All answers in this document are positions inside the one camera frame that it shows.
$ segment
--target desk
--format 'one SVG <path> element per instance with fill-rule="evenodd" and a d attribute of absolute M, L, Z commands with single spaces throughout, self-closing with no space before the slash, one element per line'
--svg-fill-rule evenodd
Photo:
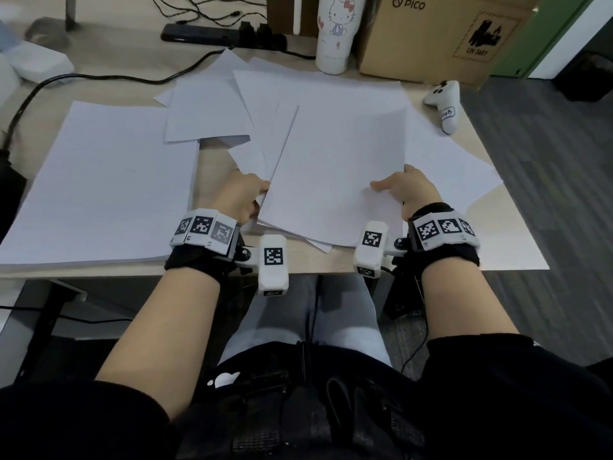
<path fill-rule="evenodd" d="M 63 19 L 64 0 L 9 0 L 26 6 L 31 14 Z M 226 14 L 233 9 L 227 4 L 213 2 L 204 5 L 207 14 Z M 252 12 L 255 6 L 240 9 Z M 71 32 L 71 45 L 64 51 L 78 72 L 88 74 L 124 74 L 146 78 L 162 78 L 184 69 L 213 48 L 162 42 L 159 34 L 166 23 L 151 0 L 78 0 L 77 20 L 81 28 Z M 258 16 L 248 20 L 259 22 Z M 316 41 L 312 38 L 289 38 L 289 49 L 314 54 Z M 244 60 L 257 55 L 267 61 L 299 70 L 316 70 L 313 61 L 270 51 L 235 50 Z M 360 76 L 355 65 L 343 76 L 362 80 L 376 80 Z M 153 97 L 168 86 L 151 86 L 120 81 L 76 81 L 44 89 L 32 102 L 15 134 L 11 161 L 19 172 L 31 180 L 40 169 L 61 123 L 73 100 L 105 105 L 159 106 Z M 428 110 L 421 100 L 429 87 L 422 84 L 403 84 L 410 100 L 436 125 L 440 118 L 436 110 Z M 0 112 L 0 124 L 5 129 L 21 101 L 31 90 L 26 84 L 15 93 Z M 470 120 L 460 115 L 458 131 L 453 139 L 467 151 L 491 164 Z M 204 206 L 235 167 L 227 147 L 217 139 L 204 141 L 198 161 L 194 192 L 194 206 Z M 468 210 L 471 223 L 476 226 L 482 242 L 483 269 L 548 269 L 524 220 L 517 211 L 504 186 L 499 186 Z M 247 242 L 255 241 L 246 236 Z M 353 250 L 333 248 L 328 254 L 305 241 L 288 239 L 290 273 L 344 273 L 352 271 Z M 14 269 L 0 273 L 0 278 L 86 278 L 160 276 L 161 262 L 103 265 L 90 267 L 53 267 L 28 270 Z"/>

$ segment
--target cloth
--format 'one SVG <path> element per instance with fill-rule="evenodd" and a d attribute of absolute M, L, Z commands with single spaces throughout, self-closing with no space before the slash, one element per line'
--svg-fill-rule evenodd
<path fill-rule="evenodd" d="M 286 295 L 255 295 L 219 362 L 268 342 L 305 341 L 309 323 L 314 343 L 357 350 L 391 366 L 364 279 L 357 274 L 323 276 L 315 313 L 317 278 L 291 275 Z"/>
<path fill-rule="evenodd" d="M 406 379 L 413 396 L 405 409 L 440 458 L 613 457 L 613 396 L 585 368 L 520 335 L 447 337 L 428 349 L 422 378 Z M 351 363 L 359 371 L 381 365 L 345 352 L 362 359 Z M 52 381 L 0 389 L 3 459 L 170 459 L 177 434 L 154 400 L 128 387 Z"/>

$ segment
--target wrist strap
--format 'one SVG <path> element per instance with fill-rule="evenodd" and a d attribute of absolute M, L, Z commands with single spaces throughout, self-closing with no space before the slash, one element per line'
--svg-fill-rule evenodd
<path fill-rule="evenodd" d="M 233 261 L 214 258 L 204 247 L 189 244 L 174 247 L 164 265 L 165 270 L 184 267 L 207 274 L 219 283 L 236 269 Z"/>
<path fill-rule="evenodd" d="M 437 202 L 431 203 L 430 205 L 426 205 L 425 207 L 419 209 L 410 218 L 409 230 L 411 246 L 413 248 L 409 249 L 409 251 L 406 253 L 402 263 L 403 267 L 409 268 L 416 278 L 421 279 L 422 273 L 429 265 L 444 258 L 464 258 L 465 260 L 479 266 L 479 255 L 477 254 L 476 248 L 479 246 L 479 242 L 476 240 L 470 225 L 456 215 L 457 213 L 447 203 Z M 432 227 L 430 229 L 428 228 L 429 223 L 432 223 Z M 433 242 L 433 237 L 435 236 L 431 235 L 429 237 L 429 235 L 433 233 L 434 229 L 442 231 L 444 226 L 451 227 L 452 224 L 454 231 L 450 233 L 452 235 L 447 234 L 447 237 L 449 237 L 449 239 L 454 243 L 441 243 L 440 241 L 435 243 Z M 471 243 L 476 244 L 476 246 L 470 245 L 469 243 L 462 243 L 460 236 L 466 236 L 466 234 L 470 236 L 468 239 L 471 241 Z M 428 242 L 430 244 L 429 248 L 422 244 L 421 239 L 423 237 L 425 238 L 424 243 L 430 240 Z"/>

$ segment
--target white tumbler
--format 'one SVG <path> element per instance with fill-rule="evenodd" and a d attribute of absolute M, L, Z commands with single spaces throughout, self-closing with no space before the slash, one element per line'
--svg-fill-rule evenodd
<path fill-rule="evenodd" d="M 365 3 L 366 0 L 319 0 L 315 65 L 321 72 L 341 74 L 347 69 Z"/>

